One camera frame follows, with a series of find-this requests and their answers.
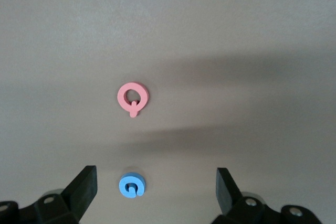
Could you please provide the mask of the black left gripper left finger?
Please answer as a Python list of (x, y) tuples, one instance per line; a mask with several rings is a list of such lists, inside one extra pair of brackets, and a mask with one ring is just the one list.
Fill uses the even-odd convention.
[(20, 209), (1, 202), (1, 223), (79, 223), (98, 191), (97, 167), (86, 166), (60, 193), (49, 193)]

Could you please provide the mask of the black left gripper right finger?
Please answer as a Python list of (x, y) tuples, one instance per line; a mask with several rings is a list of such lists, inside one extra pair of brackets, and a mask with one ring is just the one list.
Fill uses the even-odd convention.
[(213, 223), (320, 223), (309, 209), (285, 205), (277, 212), (253, 196), (244, 196), (227, 168), (216, 171), (216, 197), (222, 214)]

